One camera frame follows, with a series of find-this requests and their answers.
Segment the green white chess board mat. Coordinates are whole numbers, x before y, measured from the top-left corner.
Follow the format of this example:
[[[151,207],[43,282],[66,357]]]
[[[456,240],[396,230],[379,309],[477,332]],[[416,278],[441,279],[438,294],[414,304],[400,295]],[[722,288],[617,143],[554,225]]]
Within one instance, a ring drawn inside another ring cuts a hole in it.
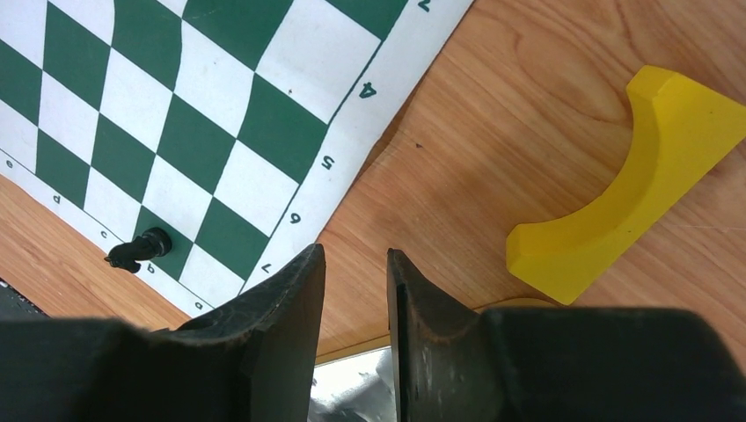
[[[466,1],[4,1],[1,172],[192,317],[316,241]]]

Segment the black knight chess piece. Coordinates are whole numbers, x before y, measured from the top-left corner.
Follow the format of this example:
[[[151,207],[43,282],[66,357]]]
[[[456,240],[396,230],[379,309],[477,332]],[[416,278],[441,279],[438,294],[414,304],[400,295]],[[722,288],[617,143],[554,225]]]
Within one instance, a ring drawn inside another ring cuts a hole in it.
[[[163,257],[172,249],[172,240],[160,228],[146,229],[131,242],[114,246],[104,260],[113,268],[120,268],[130,273],[141,269],[141,261]]]

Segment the silver tin lid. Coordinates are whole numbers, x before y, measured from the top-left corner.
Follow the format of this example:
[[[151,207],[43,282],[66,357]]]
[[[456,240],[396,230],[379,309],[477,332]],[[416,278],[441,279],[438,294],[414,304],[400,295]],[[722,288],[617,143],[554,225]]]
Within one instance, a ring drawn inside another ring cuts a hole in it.
[[[309,421],[396,421],[389,346],[314,368]]]

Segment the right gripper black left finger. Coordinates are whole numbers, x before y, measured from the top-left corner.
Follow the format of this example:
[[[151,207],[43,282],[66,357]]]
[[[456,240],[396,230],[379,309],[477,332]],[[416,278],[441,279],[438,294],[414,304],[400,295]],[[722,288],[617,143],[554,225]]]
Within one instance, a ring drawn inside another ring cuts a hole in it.
[[[1,324],[4,421],[304,421],[325,250],[175,330],[120,319]]]

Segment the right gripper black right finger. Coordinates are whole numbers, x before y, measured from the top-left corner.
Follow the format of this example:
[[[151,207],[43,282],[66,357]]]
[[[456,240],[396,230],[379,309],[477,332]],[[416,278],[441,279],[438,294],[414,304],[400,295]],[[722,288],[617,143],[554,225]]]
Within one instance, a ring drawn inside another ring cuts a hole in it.
[[[742,421],[745,376],[699,315],[464,306],[387,253],[401,421]]]

